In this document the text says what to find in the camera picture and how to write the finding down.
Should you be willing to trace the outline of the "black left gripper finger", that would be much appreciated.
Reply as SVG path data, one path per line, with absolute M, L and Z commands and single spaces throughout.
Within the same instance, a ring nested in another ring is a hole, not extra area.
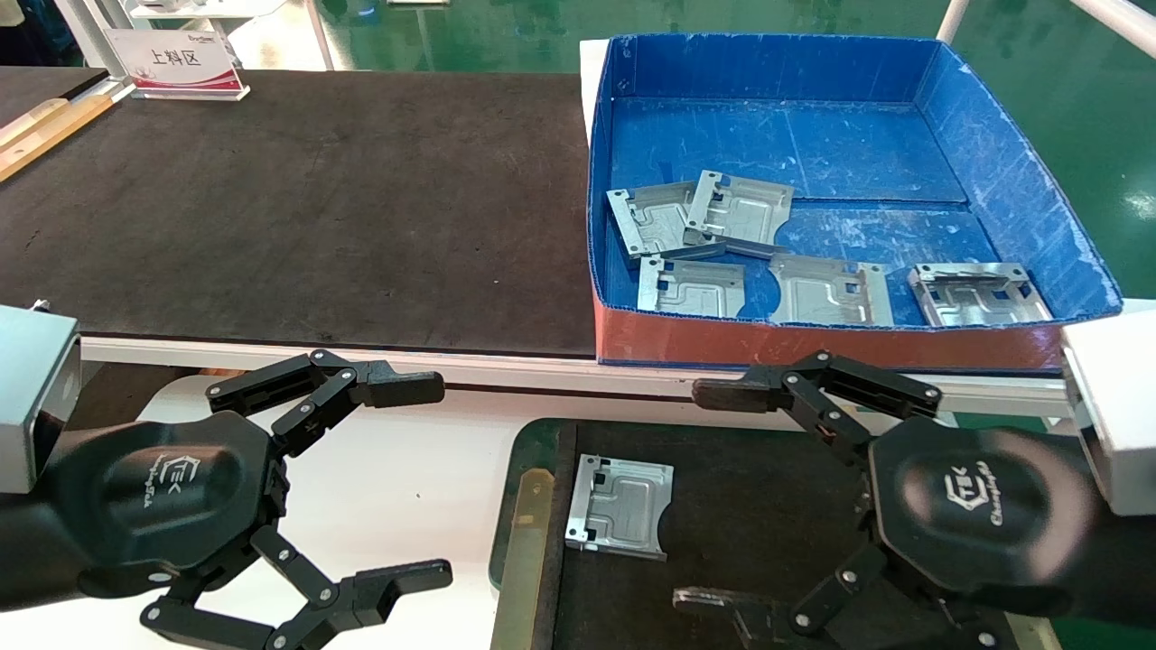
M 397 374 L 384 359 L 354 362 L 317 349 L 218 382 L 206 396 L 214 413 L 245 418 L 294 402 L 271 433 L 277 456 L 298 457 L 355 409 L 440 402 L 445 383 L 431 371 Z

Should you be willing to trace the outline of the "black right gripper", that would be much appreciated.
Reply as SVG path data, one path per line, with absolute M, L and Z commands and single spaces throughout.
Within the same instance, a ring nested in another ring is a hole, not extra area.
M 870 460 L 888 551 L 866 544 L 796 601 L 674 589 L 675 610 L 725 618 L 743 649 L 1017 649 L 992 608 L 1155 621 L 1153 517 L 1114 514 L 1073 437 L 944 427 L 938 387 L 830 350 L 699 378 L 691 396 L 703 409 L 784 412 L 851 468 Z M 901 423 L 876 440 L 839 402 Z

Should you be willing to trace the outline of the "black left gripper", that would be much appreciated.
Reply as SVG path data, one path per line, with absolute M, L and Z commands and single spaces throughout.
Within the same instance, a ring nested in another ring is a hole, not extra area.
M 198 649 L 323 649 L 384 625 L 401 597 L 452 583 L 445 559 L 327 579 L 272 527 L 289 486 L 268 433 L 231 412 L 62 433 L 34 490 L 3 495 L 1 608 L 190 581 L 142 610 L 140 625 Z M 257 553 L 305 597 L 292 618 L 272 627 L 197 608 Z

